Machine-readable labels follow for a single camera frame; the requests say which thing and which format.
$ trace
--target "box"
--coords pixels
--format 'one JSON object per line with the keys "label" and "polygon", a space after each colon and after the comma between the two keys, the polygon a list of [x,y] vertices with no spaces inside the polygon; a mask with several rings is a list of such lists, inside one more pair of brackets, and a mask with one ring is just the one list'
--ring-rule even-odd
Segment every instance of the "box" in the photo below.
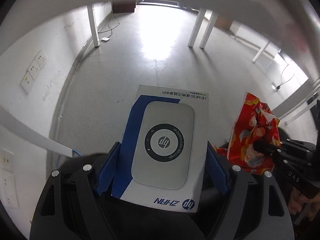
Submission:
{"label": "box", "polygon": [[111,195],[147,207],[196,212],[208,141],[208,94],[139,86]]}

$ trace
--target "silver screw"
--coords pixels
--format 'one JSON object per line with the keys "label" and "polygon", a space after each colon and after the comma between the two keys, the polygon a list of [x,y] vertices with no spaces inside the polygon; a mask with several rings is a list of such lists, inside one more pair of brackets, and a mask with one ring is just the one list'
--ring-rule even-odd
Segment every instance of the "silver screw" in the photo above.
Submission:
{"label": "silver screw", "polygon": [[232,169],[233,169],[234,171],[241,171],[241,168],[240,168],[240,166],[238,166],[238,165],[233,165],[233,166],[232,166]]}
{"label": "silver screw", "polygon": [[272,173],[270,171],[265,171],[264,175],[268,178],[272,177]]}
{"label": "silver screw", "polygon": [[91,170],[92,166],[90,164],[86,164],[85,166],[83,166],[83,170],[84,171],[89,171]]}
{"label": "silver screw", "polygon": [[52,177],[57,177],[59,175],[59,171],[55,170],[51,173]]}

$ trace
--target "hp logo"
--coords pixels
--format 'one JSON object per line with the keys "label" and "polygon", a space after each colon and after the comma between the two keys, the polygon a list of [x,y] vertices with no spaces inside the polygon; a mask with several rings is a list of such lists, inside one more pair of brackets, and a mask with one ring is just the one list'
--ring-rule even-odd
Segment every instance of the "hp logo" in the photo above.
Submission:
{"label": "hp logo", "polygon": [[186,210],[192,209],[195,206],[195,202],[192,199],[186,199],[182,203],[182,207]]}
{"label": "hp logo", "polygon": [[158,144],[161,148],[167,148],[170,145],[170,139],[166,136],[160,137]]}

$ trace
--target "floor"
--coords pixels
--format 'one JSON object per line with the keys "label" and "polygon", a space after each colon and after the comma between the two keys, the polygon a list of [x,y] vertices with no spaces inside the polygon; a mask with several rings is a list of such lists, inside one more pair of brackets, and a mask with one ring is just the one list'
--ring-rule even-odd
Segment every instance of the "floor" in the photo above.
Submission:
{"label": "floor", "polygon": [[[209,141],[216,145],[230,135],[246,91],[273,109],[296,90],[290,81],[274,92],[271,84],[281,82],[283,68],[266,55],[253,64],[255,49],[216,28],[200,49],[207,21],[189,48],[194,12],[140,5],[135,13],[116,17],[120,25],[110,41],[102,41],[84,59],[60,114],[57,141],[82,154],[108,152],[122,140],[139,84],[208,92]],[[110,26],[116,23],[111,19]],[[296,139],[316,138],[310,112],[285,130]]]}

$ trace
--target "wall socket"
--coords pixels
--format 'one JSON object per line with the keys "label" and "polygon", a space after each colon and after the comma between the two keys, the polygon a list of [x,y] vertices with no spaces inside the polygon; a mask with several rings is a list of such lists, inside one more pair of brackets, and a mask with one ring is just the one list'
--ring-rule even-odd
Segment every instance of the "wall socket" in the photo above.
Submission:
{"label": "wall socket", "polygon": [[30,66],[28,67],[28,72],[30,73],[30,75],[32,76],[32,78],[34,80],[36,80],[36,77],[39,75],[40,70],[41,70],[41,68],[40,68],[38,62],[34,59],[31,62]]}
{"label": "wall socket", "polygon": [[0,149],[0,166],[4,170],[13,171],[13,153]]}
{"label": "wall socket", "polygon": [[27,72],[23,79],[21,80],[20,84],[22,85],[22,87],[24,88],[24,90],[29,93],[32,86],[33,86],[33,83],[34,83],[34,80],[33,78],[31,77],[30,73]]}
{"label": "wall socket", "polygon": [[47,62],[47,58],[43,52],[43,50],[41,49],[39,51],[39,53],[36,56],[36,61],[38,62],[40,68],[43,68],[43,66],[45,65],[45,63]]}
{"label": "wall socket", "polygon": [[4,192],[5,206],[9,208],[19,208],[13,172],[1,169],[1,185]]}

